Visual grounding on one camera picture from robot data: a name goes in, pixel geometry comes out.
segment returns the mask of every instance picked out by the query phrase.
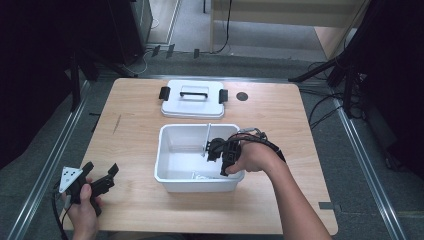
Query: white lid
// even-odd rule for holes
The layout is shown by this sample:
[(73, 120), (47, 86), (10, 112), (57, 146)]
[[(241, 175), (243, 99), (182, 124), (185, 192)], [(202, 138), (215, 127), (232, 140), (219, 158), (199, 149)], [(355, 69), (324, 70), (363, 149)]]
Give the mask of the white lid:
[(170, 93), (162, 103), (166, 117), (220, 119), (224, 116), (224, 104), (219, 103), (220, 82), (170, 80)]

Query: gray floor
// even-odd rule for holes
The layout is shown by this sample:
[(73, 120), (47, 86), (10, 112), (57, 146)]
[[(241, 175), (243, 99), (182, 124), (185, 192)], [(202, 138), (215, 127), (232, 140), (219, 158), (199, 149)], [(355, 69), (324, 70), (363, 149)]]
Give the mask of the gray floor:
[[(200, 0), (181, 1), (180, 12), (178, 13), (175, 29), (170, 40), (171, 43), (176, 44), (176, 50), (192, 52), (192, 50), (190, 50), (191, 48), (200, 48), (201, 50), (208, 49), (208, 42), (206, 42), (206, 40), (199, 41), (199, 37), (185, 38), (186, 36), (195, 34), (197, 31), (193, 32), (190, 29), (197, 27), (193, 25), (192, 28), (188, 29), (185, 27), (187, 24), (182, 17), (187, 17), (189, 13), (194, 12), (194, 15), (199, 15), (203, 18), (205, 15), (202, 13), (202, 3), (203, 1)], [(200, 19), (199, 21), (193, 22), (198, 23), (202, 21), (206, 22), (206, 20)], [(222, 24), (216, 24), (217, 29), (222, 28)], [(293, 33), (293, 36), (308, 34), (306, 33), (308, 31), (303, 33), (302, 31), (303, 30), (298, 33)], [(236, 34), (231, 33), (230, 35), (231, 50), (234, 50), (234, 54), (231, 56), (228, 56), (229, 54), (226, 53), (219, 56), (202, 54), (199, 58), (193, 59), (191, 53), (174, 53), (173, 57), (167, 59), (166, 53), (161, 52), (156, 57), (151, 57), (149, 54), (145, 56), (145, 61), (148, 64), (147, 68), (143, 59), (140, 59), (132, 66), (128, 66), (128, 68), (138, 72), (145, 70), (143, 73), (140, 73), (140, 77), (152, 75), (168, 75), (169, 78), (172, 78), (173, 75), (218, 76), (239, 77), (244, 80), (262, 78), (263, 81), (283, 79), (283, 82), (286, 78), (295, 77), (306, 72), (311, 62), (324, 60), (322, 59), (323, 55), (321, 55), (321, 58), (318, 56), (323, 54), (322, 52), (317, 54), (319, 49), (316, 49), (317, 42), (313, 36), (311, 39), (305, 40), (309, 43), (287, 43), (287, 45), (281, 46), (281, 55), (278, 54), (277, 57), (273, 57), (268, 54), (252, 56), (250, 54), (255, 52), (253, 50), (243, 53), (242, 47), (236, 47), (238, 41), (235, 40), (236, 36), (232, 38), (233, 35)], [(257, 39), (257, 41), (259, 42), (257, 46), (267, 46), (266, 44), (262, 45), (262, 38)], [(308, 55), (305, 48), (299, 47), (297, 44), (301, 46), (309, 46), (310, 44), (310, 48), (313, 50), (310, 55)], [(256, 53), (264, 54), (265, 52), (258, 50)], [(60, 169), (63, 166), (80, 165), (91, 139), (91, 130), (97, 121), (97, 117), (89, 113), (101, 113), (114, 80), (119, 78), (117, 74), (111, 73), (108, 69), (100, 68), (100, 72), (101, 76), (99, 80), (97, 82), (91, 82), (90, 92), (87, 96), (86, 105), (81, 117), (64, 149), (46, 194), (39, 203), (34, 216), (30, 217), (32, 221), (28, 226), (24, 239), (60, 238), (53, 219), (49, 192), (53, 183), (57, 181), (60, 176)], [(315, 84), (315, 81), (308, 81), (299, 86), (301, 89), (328, 92), (325, 84)], [(322, 99), (322, 96), (302, 93), (302, 99), (305, 105), (306, 114), (309, 114), (313, 106)], [(19, 217), (20, 209), (27, 200), (46, 159), (49, 157), (54, 147), (60, 131), (69, 117), (70, 105), (71, 97), (67, 98), (58, 107), (54, 116), (40, 130), (27, 151), (7, 167), (0, 170), (0, 200), (3, 203), (0, 205), (0, 239), (7, 238), (13, 224)], [(313, 119), (318, 120), (334, 108), (335, 105), (332, 100), (325, 101), (317, 108)], [(367, 123), (362, 120), (354, 120), (353, 123), (361, 136), (361, 140), (368, 152), (372, 166), (397, 213), (401, 226), (405, 231), (406, 238), (422, 239), (424, 235), (424, 181), (409, 171), (394, 172), (387, 169), (381, 149), (375, 142)], [(358, 158), (355, 155), (350, 139), (346, 134), (339, 116), (334, 114), (323, 121), (312, 130), (312, 135), (331, 200), (336, 206), (335, 213), (339, 225), (339, 232), (334, 238), (393, 239), (390, 237), (383, 218), (381, 217), (380, 210), (370, 191), (370, 186), (364, 177), (363, 171), (358, 163)], [(214, 237), (216, 239), (224, 239), (224, 236)], [(253, 236), (234, 237), (239, 239), (254, 239)], [(101, 233), (98, 237), (98, 239), (105, 238), (105, 233)], [(256, 236), (256, 238), (265, 239), (263, 236)]]

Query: hand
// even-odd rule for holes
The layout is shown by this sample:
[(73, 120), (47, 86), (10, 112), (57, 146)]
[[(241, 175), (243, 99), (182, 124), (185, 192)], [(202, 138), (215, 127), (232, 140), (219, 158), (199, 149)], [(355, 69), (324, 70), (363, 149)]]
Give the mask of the hand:
[[(90, 184), (84, 184), (80, 193), (81, 204), (72, 204), (68, 210), (69, 219), (74, 226), (73, 239), (85, 240), (96, 238), (99, 230), (99, 222), (96, 212), (90, 203), (91, 193)], [(96, 197), (96, 202), (99, 206), (102, 206), (100, 197)]]
[(268, 173), (275, 162), (283, 162), (271, 148), (261, 143), (241, 141), (240, 144), (241, 155), (234, 165), (225, 170), (227, 174), (235, 174), (241, 170)]

